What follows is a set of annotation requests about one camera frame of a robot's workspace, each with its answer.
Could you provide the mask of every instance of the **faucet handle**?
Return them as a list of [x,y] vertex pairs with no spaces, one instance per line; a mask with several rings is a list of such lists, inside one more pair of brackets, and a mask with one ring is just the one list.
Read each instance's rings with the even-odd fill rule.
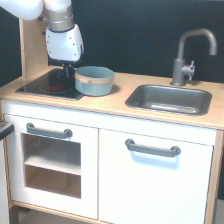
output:
[[194,70],[195,70],[194,61],[192,61],[190,65],[185,65],[185,66],[181,69],[181,72],[182,72],[184,75],[188,75],[189,80],[192,80],[192,77],[194,76]]
[[195,70],[194,61],[191,61],[189,68],[190,70],[192,70],[192,73],[188,74],[188,76],[189,76],[189,80],[192,80],[192,77],[194,76],[194,70]]

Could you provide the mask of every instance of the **backsplash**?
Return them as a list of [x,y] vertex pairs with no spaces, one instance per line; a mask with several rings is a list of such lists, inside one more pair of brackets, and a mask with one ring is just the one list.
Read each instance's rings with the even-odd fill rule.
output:
[[[188,64],[195,61],[194,80],[224,83],[224,2],[73,0],[72,3],[85,47],[81,66],[171,77],[181,35],[188,30],[207,28],[217,38],[218,55],[209,56],[205,37],[194,37],[186,41],[185,59]],[[21,66],[18,20],[2,9],[0,17],[3,17],[0,18],[2,86],[21,75]]]

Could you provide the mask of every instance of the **blue pot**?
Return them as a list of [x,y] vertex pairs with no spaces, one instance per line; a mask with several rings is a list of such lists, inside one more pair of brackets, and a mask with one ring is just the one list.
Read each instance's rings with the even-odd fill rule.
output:
[[88,96],[104,96],[111,92],[114,76],[114,72],[108,68],[80,67],[75,71],[75,87]]

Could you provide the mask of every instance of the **oven window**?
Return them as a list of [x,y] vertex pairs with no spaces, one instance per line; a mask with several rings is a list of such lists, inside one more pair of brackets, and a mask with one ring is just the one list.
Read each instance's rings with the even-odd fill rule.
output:
[[81,144],[23,135],[26,187],[81,199]]

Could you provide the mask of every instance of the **oven door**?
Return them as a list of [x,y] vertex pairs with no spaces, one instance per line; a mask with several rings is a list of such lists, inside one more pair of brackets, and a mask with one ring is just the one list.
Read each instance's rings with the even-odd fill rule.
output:
[[97,218],[95,128],[5,115],[11,199]]

